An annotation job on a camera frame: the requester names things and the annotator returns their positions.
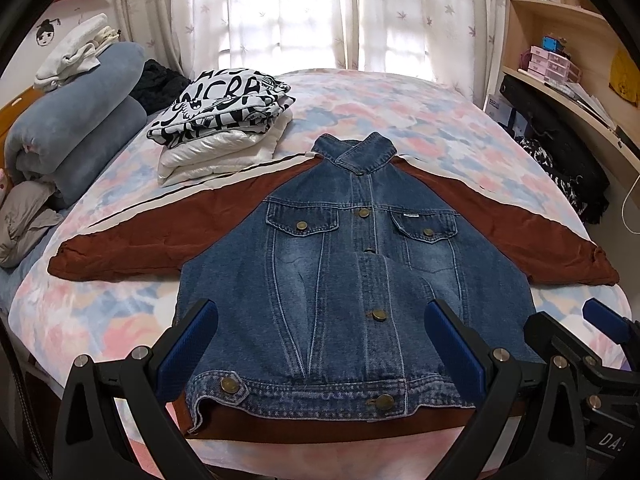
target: white folded sweater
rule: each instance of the white folded sweater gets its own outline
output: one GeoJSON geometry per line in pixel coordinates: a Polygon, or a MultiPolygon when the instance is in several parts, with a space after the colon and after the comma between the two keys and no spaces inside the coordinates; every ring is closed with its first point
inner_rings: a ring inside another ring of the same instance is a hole
{"type": "Polygon", "coordinates": [[[36,72],[33,87],[51,92],[73,77],[100,65],[98,56],[120,36],[107,25],[106,14],[80,23],[53,49],[36,72]]]}

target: pocket flap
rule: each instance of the pocket flap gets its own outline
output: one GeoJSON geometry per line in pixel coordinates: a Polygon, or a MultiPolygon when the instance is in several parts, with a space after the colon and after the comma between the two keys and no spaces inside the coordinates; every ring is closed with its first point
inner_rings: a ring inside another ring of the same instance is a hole
{"type": "Polygon", "coordinates": [[[456,215],[453,213],[418,214],[392,211],[391,218],[402,234],[428,244],[451,238],[458,232],[456,215]]]}
{"type": "Polygon", "coordinates": [[[309,236],[338,228],[338,209],[326,206],[290,206],[269,202],[267,224],[292,236],[309,236]]]}

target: metal screw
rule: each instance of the metal screw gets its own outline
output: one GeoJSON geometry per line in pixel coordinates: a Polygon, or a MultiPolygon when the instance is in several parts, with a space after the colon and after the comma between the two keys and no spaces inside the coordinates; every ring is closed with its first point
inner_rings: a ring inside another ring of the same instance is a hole
{"type": "Polygon", "coordinates": [[[133,357],[137,361],[140,361],[140,359],[144,359],[148,355],[149,355],[149,348],[147,348],[146,346],[136,346],[131,351],[131,357],[133,357]]]}
{"type": "Polygon", "coordinates": [[[85,364],[89,362],[89,356],[82,354],[74,359],[74,365],[78,368],[82,368],[85,364]]]}
{"type": "Polygon", "coordinates": [[[509,351],[505,350],[504,348],[496,348],[494,350],[494,357],[500,361],[501,363],[508,361],[509,358],[511,357],[511,354],[509,354],[509,351]]]}
{"type": "Polygon", "coordinates": [[[602,407],[602,400],[600,400],[600,397],[597,395],[589,396],[587,402],[589,403],[589,406],[592,410],[599,410],[602,407]]]}
{"type": "Polygon", "coordinates": [[[554,356],[554,364],[558,368],[566,368],[567,365],[568,365],[568,363],[566,362],[566,359],[564,357],[562,357],[561,355],[554,356]]]}

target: black and white shirt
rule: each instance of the black and white shirt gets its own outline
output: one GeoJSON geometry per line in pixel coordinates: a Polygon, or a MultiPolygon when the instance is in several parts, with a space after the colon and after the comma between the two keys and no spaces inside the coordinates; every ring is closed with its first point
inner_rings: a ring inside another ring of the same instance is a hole
{"type": "Polygon", "coordinates": [[[168,148],[223,130],[264,133],[295,99],[290,86],[247,68],[203,72],[146,136],[168,148]]]}

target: pastel bedspread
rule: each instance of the pastel bedspread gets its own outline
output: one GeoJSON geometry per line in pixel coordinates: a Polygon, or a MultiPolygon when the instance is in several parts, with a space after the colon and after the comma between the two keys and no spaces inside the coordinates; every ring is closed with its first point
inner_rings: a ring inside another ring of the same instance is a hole
{"type": "MultiPolygon", "coordinates": [[[[453,176],[496,200],[513,203],[588,235],[571,206],[544,171],[489,117],[455,92],[399,75],[349,70],[305,70],[281,76],[297,101],[275,156],[305,152],[328,132],[364,139],[378,131],[399,153],[426,161],[433,173],[453,176]]],[[[52,236],[44,256],[17,291],[12,330],[59,383],[81,353],[94,360],[124,357],[152,345],[174,314],[177,280],[121,283],[66,282],[47,273],[60,243],[124,208],[188,184],[160,188],[161,146],[141,132],[93,184],[52,236]]],[[[630,317],[618,286],[532,287],[536,308],[545,310],[589,344],[609,366],[623,361],[620,348],[582,319],[592,296],[630,317]]],[[[121,406],[127,433],[140,439],[121,406]]],[[[425,478],[459,430],[321,445],[191,442],[206,462],[298,480],[414,480],[425,478]]],[[[487,467],[497,465],[489,463],[487,467]]]]}

